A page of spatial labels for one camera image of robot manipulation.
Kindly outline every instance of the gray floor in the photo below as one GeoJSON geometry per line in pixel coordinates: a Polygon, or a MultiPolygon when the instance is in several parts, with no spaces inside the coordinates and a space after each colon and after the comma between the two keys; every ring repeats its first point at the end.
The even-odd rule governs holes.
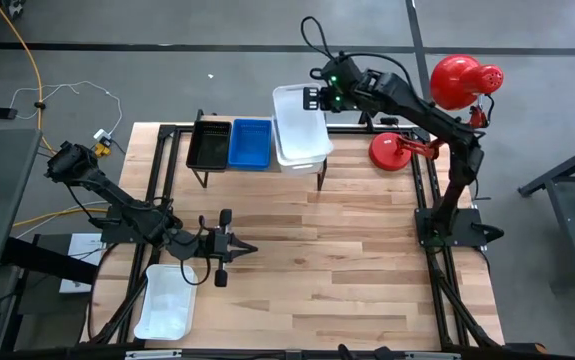
{"type": "MultiPolygon", "coordinates": [[[[508,342],[537,341],[553,353],[575,355],[575,293],[555,296],[549,288],[561,273],[574,270],[575,259],[546,194],[523,199],[516,192],[575,153],[575,1],[416,0],[415,6],[426,49],[412,40],[405,0],[30,0],[17,26],[33,42],[303,45],[300,20],[315,15],[330,45],[385,46],[385,52],[405,52],[391,55],[407,66],[418,88],[422,77],[414,46],[430,72],[444,48],[454,53],[457,47],[475,47],[480,53],[496,54],[479,56],[482,62],[500,65],[506,74],[495,95],[492,127],[482,141],[486,157],[480,193],[492,200],[480,202],[479,208],[486,222],[506,232],[489,250],[503,332],[508,342]],[[545,55],[528,55],[533,48],[545,55]]],[[[311,30],[312,39],[317,39],[311,30]]],[[[0,41],[15,41],[1,19],[0,41]]],[[[308,81],[309,69],[324,65],[325,59],[316,53],[286,49],[237,52],[236,47],[198,46],[194,52],[34,54],[46,84],[89,80],[119,96],[125,115],[115,136],[126,146],[136,121],[191,120],[198,108],[232,115],[271,114],[273,88],[308,81]]],[[[376,60],[359,64],[391,69],[376,60]]],[[[35,84],[22,51],[0,50],[0,106],[9,105],[15,89],[35,84]]],[[[52,145],[64,140],[91,144],[97,129],[108,129],[116,121],[111,98],[91,88],[82,90],[74,95],[63,89],[48,101],[44,131],[52,145]]],[[[32,111],[32,94],[17,100],[21,114],[32,111]]],[[[330,121],[350,122],[355,116],[342,114],[330,121]]],[[[1,128],[32,126],[35,120],[0,121],[1,128]]],[[[119,154],[101,161],[114,179],[121,165],[119,154]]],[[[73,204],[64,187],[42,176],[44,171],[45,162],[39,158],[18,219],[73,204]]],[[[80,197],[95,199],[85,192],[80,197]]],[[[90,230],[82,216],[74,215],[40,232],[90,230]]],[[[55,322],[70,321],[61,316],[55,322]]],[[[53,331],[40,324],[26,330],[53,331]]],[[[51,343],[25,338],[27,346],[75,341],[62,336],[53,336],[51,343]]]]}

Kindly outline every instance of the butcher block tabletop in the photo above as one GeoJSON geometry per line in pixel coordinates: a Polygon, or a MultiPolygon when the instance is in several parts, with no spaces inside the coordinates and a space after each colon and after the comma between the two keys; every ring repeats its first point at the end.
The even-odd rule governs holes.
{"type": "MultiPolygon", "coordinates": [[[[119,185],[138,199],[145,198],[160,125],[135,123],[132,130],[119,185]]],[[[230,208],[236,236],[259,250],[227,267],[226,288],[214,286],[213,271],[212,278],[198,287],[192,329],[185,338],[148,341],[147,346],[333,350],[344,343],[352,350],[383,345],[439,350],[427,260],[414,228],[417,203],[411,165],[397,172],[375,168],[367,154],[372,137],[330,135],[334,151],[318,192],[315,175],[276,172],[213,173],[203,189],[185,166],[191,133],[183,134],[172,191],[174,214],[185,229],[195,232],[199,215],[214,226],[220,210],[230,208]]],[[[442,152],[435,163],[444,190],[449,157],[444,155],[447,149],[442,152]]],[[[427,186],[425,161],[420,163],[427,186]]],[[[429,189],[425,192],[431,206],[429,189]]],[[[470,203],[466,190],[460,206],[470,203]]],[[[125,297],[134,249],[131,244],[119,245],[102,266],[92,301],[92,334],[125,297]]],[[[503,343],[483,257],[473,249],[454,248],[453,253],[464,303],[490,337],[503,343]]],[[[164,252],[161,263],[179,261],[164,252]]],[[[204,276],[204,259],[186,264],[196,269],[199,279],[204,276]]],[[[141,305],[142,299],[135,306],[132,329],[141,305]]],[[[451,306],[446,312],[455,341],[451,306]]]]}

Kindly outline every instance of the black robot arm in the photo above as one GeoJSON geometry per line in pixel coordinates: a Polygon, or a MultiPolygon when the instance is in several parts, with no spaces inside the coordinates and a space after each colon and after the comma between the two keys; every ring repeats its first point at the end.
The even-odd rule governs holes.
{"type": "Polygon", "coordinates": [[[458,118],[419,98],[409,83],[394,73],[374,70],[361,72],[352,54],[341,53],[322,69],[313,69],[314,79],[327,83],[313,97],[312,89],[305,90],[306,109],[320,108],[332,112],[360,110],[374,116],[382,112],[399,115],[436,136],[440,143],[449,145],[449,185],[444,196],[437,201],[428,222],[427,236],[445,238],[452,234],[458,199],[466,186],[478,174],[483,151],[478,143],[482,134],[461,124],[458,118]]]}
{"type": "Polygon", "coordinates": [[[95,154],[82,145],[65,142],[60,151],[47,162],[46,177],[68,188],[81,186],[93,191],[111,204],[112,217],[90,218],[100,228],[123,226],[136,242],[146,242],[156,248],[166,247],[169,253],[184,261],[192,257],[211,258],[219,261],[216,286],[226,286],[223,264],[236,257],[257,251],[252,245],[240,241],[229,231],[231,210],[221,212],[219,226],[207,228],[201,217],[201,229],[207,234],[198,235],[183,230],[183,222],[173,215],[172,199],[160,199],[160,205],[136,200],[109,180],[98,168],[95,154]]]}

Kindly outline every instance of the red lamp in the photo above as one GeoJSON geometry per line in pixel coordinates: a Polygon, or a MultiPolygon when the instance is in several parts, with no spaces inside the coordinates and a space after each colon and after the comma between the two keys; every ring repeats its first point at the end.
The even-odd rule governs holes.
{"type": "Polygon", "coordinates": [[[503,71],[496,65],[481,65],[468,55],[442,59],[431,74],[431,96],[445,110],[471,105],[478,95],[491,94],[503,84],[503,71]]]}
{"type": "MultiPolygon", "coordinates": [[[[431,96],[445,110],[463,109],[475,102],[479,95],[498,90],[503,78],[502,70],[496,65],[481,65],[471,56],[452,55],[434,68],[430,81],[431,96]]],[[[471,127],[488,125],[481,107],[472,106],[471,115],[471,127]]],[[[397,134],[383,133],[372,140],[369,157],[377,167],[396,171],[407,166],[412,152],[436,159],[442,144],[440,140],[422,144],[397,134]]]]}

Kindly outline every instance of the white plastic container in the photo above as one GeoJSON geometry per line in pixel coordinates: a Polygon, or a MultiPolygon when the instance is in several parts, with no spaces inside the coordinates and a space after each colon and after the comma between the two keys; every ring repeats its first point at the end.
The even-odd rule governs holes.
{"type": "MultiPolygon", "coordinates": [[[[187,279],[196,273],[184,266],[187,279]]],[[[179,340],[191,330],[196,287],[183,280],[179,265],[151,265],[147,268],[147,292],[134,328],[134,335],[146,340],[179,340]]]]}
{"type": "Polygon", "coordinates": [[[323,163],[325,162],[327,155],[321,155],[308,159],[287,159],[282,153],[280,134],[276,129],[276,118],[272,119],[272,126],[272,136],[274,136],[274,145],[276,147],[276,160],[278,160],[280,171],[282,173],[289,175],[305,175],[320,172],[320,170],[323,168],[323,163]]]}
{"type": "Polygon", "coordinates": [[[318,84],[279,86],[274,89],[276,133],[280,134],[280,149],[284,159],[326,156],[334,149],[329,140],[325,114],[321,110],[303,109],[303,89],[320,88],[318,84]]]}

